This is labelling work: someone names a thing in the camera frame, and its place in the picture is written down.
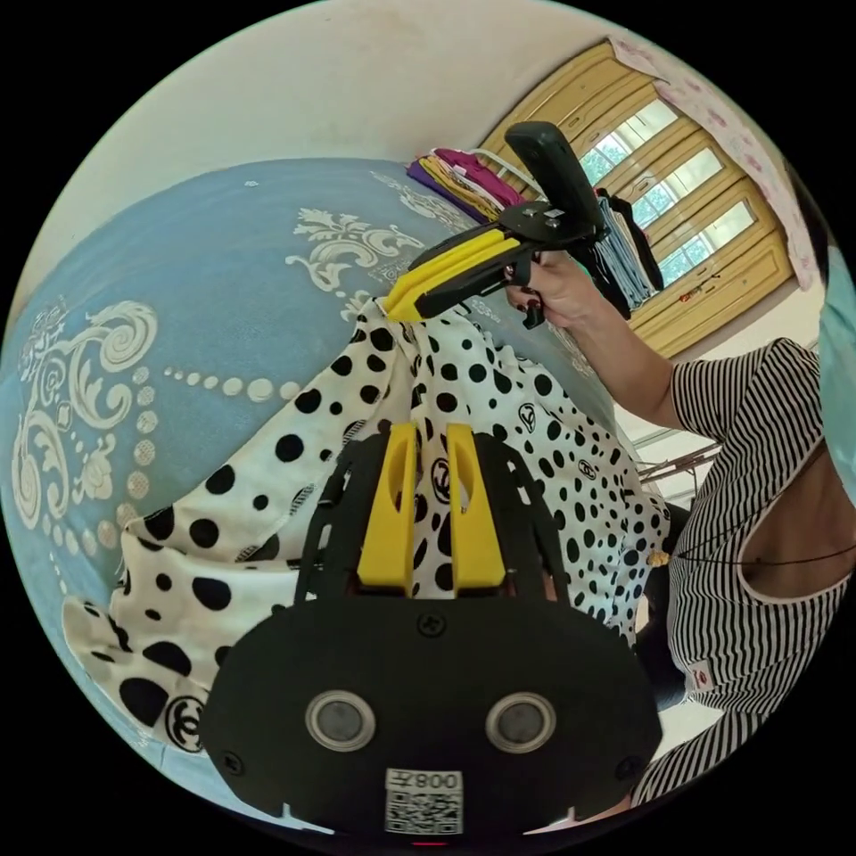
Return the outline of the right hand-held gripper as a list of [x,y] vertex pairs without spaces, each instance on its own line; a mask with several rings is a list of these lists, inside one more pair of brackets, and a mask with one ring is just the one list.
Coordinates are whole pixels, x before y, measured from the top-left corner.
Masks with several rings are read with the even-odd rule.
[[[599,229],[598,220],[586,220],[549,202],[510,207],[497,220],[423,253],[385,297],[385,315],[391,320],[428,320],[487,297],[506,288],[506,267],[528,267],[541,252],[593,243]],[[530,302],[523,327],[532,330],[545,321],[541,301]]]

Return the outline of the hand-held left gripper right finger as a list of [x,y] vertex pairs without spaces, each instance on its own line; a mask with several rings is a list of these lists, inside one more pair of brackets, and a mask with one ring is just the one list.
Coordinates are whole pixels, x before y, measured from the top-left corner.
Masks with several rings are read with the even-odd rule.
[[464,424],[450,425],[447,443],[453,590],[475,593],[499,589],[506,568],[472,429]]

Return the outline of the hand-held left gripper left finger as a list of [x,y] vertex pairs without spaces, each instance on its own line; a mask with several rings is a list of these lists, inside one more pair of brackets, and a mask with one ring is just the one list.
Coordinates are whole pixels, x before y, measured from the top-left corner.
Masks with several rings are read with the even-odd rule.
[[358,562],[362,589],[410,597],[413,587],[416,427],[394,424],[381,466]]

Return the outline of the person's right hand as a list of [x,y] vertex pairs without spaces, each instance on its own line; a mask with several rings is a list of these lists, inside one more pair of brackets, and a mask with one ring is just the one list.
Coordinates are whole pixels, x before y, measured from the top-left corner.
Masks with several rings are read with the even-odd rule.
[[526,268],[504,271],[508,301],[521,308],[541,301],[546,320],[581,340],[621,329],[624,319],[594,285],[589,274],[564,251],[537,254]]

